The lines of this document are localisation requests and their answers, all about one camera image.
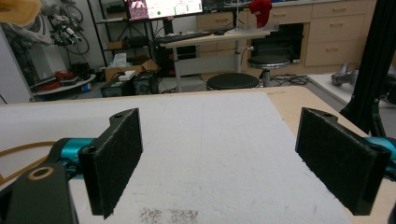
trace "drawer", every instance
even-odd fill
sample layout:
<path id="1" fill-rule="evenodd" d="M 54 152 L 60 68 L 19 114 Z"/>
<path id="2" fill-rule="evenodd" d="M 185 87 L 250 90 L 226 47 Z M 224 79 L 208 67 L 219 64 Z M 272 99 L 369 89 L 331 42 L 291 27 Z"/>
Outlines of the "drawer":
<path id="1" fill-rule="evenodd" d="M 198 30 L 203 30 L 205 28 L 233 26 L 233 14 L 231 12 L 198 15 L 196 18 Z"/>
<path id="2" fill-rule="evenodd" d="M 314 4 L 312 18 L 358 15 L 366 12 L 365 1 L 341 1 L 336 3 Z"/>
<path id="3" fill-rule="evenodd" d="M 279 24 L 305 23 L 311 20 L 311 5 L 300 5 L 291 7 L 273 7 L 270 11 L 268 21 Z M 249 13 L 248 23 L 256 24 L 256 16 Z"/>
<path id="4" fill-rule="evenodd" d="M 309 44 L 305 66 L 358 63 L 361 52 L 359 40 Z"/>
<path id="5" fill-rule="evenodd" d="M 314 19 L 310 24 L 308 43 L 358 39 L 363 23 L 364 15 Z"/>

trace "white wall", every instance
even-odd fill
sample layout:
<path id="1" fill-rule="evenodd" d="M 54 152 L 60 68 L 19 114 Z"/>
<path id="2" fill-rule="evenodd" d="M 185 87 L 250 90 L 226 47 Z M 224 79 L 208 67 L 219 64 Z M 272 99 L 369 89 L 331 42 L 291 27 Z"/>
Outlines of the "white wall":
<path id="1" fill-rule="evenodd" d="M 27 103 L 32 93 L 0 27 L 0 94 L 8 104 Z"/>

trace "white table surface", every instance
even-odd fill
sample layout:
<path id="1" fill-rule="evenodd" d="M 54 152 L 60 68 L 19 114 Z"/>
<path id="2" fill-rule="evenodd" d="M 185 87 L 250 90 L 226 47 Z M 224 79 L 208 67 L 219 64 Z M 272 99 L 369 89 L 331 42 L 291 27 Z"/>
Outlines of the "white table surface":
<path id="1" fill-rule="evenodd" d="M 111 115 L 134 107 L 142 158 L 106 221 L 91 215 L 83 180 L 69 182 L 80 223 L 350 223 L 264 91 L 0 106 L 0 150 L 96 137 Z M 32 158 L 2 158 L 0 173 Z"/>

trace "computer monitor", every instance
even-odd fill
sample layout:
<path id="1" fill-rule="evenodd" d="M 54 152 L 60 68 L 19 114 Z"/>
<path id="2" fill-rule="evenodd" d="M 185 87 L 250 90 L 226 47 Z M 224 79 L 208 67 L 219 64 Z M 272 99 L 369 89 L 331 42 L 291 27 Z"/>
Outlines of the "computer monitor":
<path id="1" fill-rule="evenodd" d="M 128 8 L 130 21 L 163 20 L 166 23 L 170 21 L 169 18 L 203 12 L 202 0 L 124 0 L 124 2 Z"/>

